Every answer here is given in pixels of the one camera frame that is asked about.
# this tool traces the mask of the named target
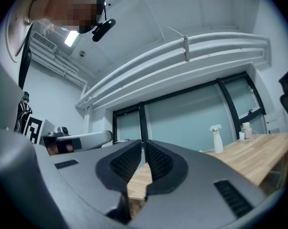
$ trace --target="window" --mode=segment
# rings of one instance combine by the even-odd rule
[[[141,139],[138,111],[118,116],[116,122],[117,141]]]
[[[257,134],[267,134],[265,119],[263,115],[259,115],[249,122],[253,132],[256,132]]]
[[[242,123],[267,133],[265,110],[246,72],[183,89],[113,112],[113,143],[149,139],[205,151],[213,149],[212,125],[221,124],[224,145],[239,138]]]
[[[221,124],[224,145],[233,142],[235,132],[216,85],[181,94],[147,105],[151,126],[149,139],[168,142],[196,151],[214,147],[212,125]]]
[[[233,100],[239,119],[247,116],[249,111],[259,109],[259,104],[252,87],[245,78],[241,78],[225,84]]]

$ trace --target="black vent slot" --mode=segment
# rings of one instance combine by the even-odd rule
[[[219,181],[214,185],[237,218],[244,216],[253,209],[251,204],[229,181]]]
[[[62,169],[65,167],[73,166],[73,165],[78,164],[78,163],[79,162],[77,162],[76,160],[73,159],[73,160],[69,160],[69,161],[55,164],[54,166],[56,166],[57,169]]]
[[[141,142],[115,158],[110,163],[110,169],[122,178],[124,181],[129,182],[139,166],[141,160]]]
[[[173,159],[147,143],[147,162],[151,170],[152,181],[166,176],[173,167]]]

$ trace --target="white flower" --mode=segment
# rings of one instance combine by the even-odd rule
[[[211,126],[210,128],[210,132],[216,132],[216,131],[219,131],[219,129],[221,129],[221,125],[213,125]]]

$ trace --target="frosted glass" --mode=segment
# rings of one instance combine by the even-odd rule
[[[250,109],[255,111],[259,108],[255,95],[250,92],[245,78],[225,83],[225,86],[233,99],[240,119],[247,116]]]
[[[229,117],[214,85],[149,104],[147,109],[152,140],[211,150],[213,134],[209,129],[221,124],[223,144],[233,142]]]
[[[257,132],[257,134],[267,134],[267,129],[263,115],[259,115],[258,117],[250,120],[249,122],[253,132]]]
[[[116,121],[118,140],[141,139],[138,111],[119,116]]]

